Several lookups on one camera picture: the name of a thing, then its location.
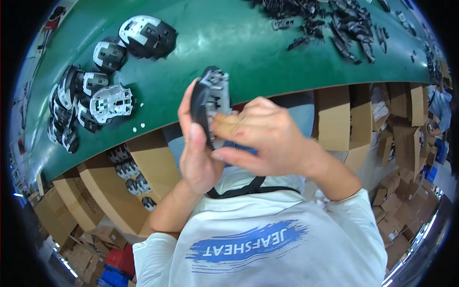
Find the person in blue shirt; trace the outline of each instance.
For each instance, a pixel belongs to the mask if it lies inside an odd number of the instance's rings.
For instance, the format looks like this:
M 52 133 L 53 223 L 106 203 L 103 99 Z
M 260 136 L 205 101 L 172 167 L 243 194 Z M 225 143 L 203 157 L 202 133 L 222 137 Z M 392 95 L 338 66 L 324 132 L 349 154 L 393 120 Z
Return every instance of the person in blue shirt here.
M 430 85 L 427 87 L 429 96 L 429 112 L 434 114 L 440 120 L 434 122 L 429 135 L 441 135 L 451 124 L 451 111 L 455 109 L 455 103 L 452 101 L 450 93 L 446 92 L 443 85 Z

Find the blue plastic crate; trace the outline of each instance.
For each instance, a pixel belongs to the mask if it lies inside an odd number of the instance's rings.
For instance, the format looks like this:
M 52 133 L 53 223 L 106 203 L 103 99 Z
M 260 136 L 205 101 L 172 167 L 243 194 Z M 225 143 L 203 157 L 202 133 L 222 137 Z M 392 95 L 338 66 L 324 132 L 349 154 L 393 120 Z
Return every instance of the blue plastic crate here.
M 442 163 L 443 155 L 445 153 L 445 142 L 440 139 L 436 139 L 435 146 L 437 147 L 437 155 L 435 156 L 435 160 L 439 163 Z
M 424 178 L 426 181 L 433 183 L 433 180 L 435 179 L 435 176 L 437 175 L 437 169 L 432 167 L 428 164 L 425 165 L 425 167 L 422 169 L 424 172 Z
M 130 275 L 113 266 L 104 265 L 102 277 L 97 280 L 97 284 L 103 287 L 127 287 Z

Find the white t-shirt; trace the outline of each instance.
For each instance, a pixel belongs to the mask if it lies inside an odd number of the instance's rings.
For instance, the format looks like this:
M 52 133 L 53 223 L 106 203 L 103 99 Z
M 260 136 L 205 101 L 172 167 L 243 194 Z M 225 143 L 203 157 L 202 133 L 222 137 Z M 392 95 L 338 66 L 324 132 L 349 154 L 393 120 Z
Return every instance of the white t-shirt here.
M 216 190 L 240 188 L 253 178 L 225 168 Z M 304 179 L 267 177 L 262 186 L 269 185 L 302 192 Z M 295 191 L 204 197 L 178 240 L 153 233 L 133 252 L 137 287 L 379 287 L 387 264 L 365 189 L 325 209 Z

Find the red plastic crate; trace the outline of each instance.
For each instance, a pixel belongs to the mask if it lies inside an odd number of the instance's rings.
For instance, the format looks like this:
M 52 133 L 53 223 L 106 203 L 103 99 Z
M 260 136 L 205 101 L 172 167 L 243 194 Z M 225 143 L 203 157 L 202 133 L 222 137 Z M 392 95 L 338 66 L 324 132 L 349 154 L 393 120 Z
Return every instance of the red plastic crate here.
M 132 253 L 132 245 L 126 244 L 124 250 L 112 248 L 107 256 L 106 264 L 113 266 L 121 271 L 124 271 L 134 277 L 134 254 Z

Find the finger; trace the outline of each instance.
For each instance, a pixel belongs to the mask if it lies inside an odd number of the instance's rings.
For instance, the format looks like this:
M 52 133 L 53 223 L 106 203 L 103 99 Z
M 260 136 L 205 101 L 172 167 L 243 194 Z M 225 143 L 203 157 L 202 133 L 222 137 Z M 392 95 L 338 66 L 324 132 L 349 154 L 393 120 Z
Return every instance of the finger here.
M 261 107 L 268 107 L 268 108 L 277 108 L 278 105 L 274 104 L 271 100 L 268 100 L 265 97 L 256 97 L 255 99 L 248 102 L 244 108 L 246 107 L 254 107 L 254 106 L 261 106 Z
M 207 137 L 204 129 L 198 123 L 192 123 L 189 131 L 190 138 L 185 143 L 183 161 L 187 162 L 190 170 L 202 169 L 205 160 Z
M 260 148 L 275 137 L 275 131 L 263 126 L 212 122 L 212 133 L 215 136 L 254 148 Z
M 279 109 L 277 108 L 267 108 L 262 106 L 251 106 L 248 108 L 244 108 L 239 115 L 257 115 L 257 116 L 267 116 L 272 115 L 278 112 Z
M 191 123 L 189 143 L 189 154 L 200 154 L 205 151 L 207 136 L 200 124 Z
M 237 124 L 237 125 L 253 125 L 253 126 L 260 126 L 260 127 L 269 127 L 273 125 L 272 119 L 270 119 L 266 115 L 250 115 L 250 114 L 244 113 L 244 111 L 242 111 L 237 116 L 217 113 L 215 117 L 213 117 L 211 125 L 214 122 L 217 125 L 222 124 L 222 123 Z
M 233 147 L 221 147 L 213 151 L 211 157 L 246 169 L 254 174 L 263 172 L 263 160 L 244 150 Z
M 194 79 L 193 82 L 186 88 L 185 93 L 183 94 L 182 102 L 180 103 L 177 115 L 179 117 L 180 128 L 182 129 L 182 134 L 185 141 L 188 140 L 188 133 L 191 128 L 191 123 L 193 120 L 190 115 L 190 103 L 191 103 L 191 94 L 195 88 L 196 81 L 198 78 Z

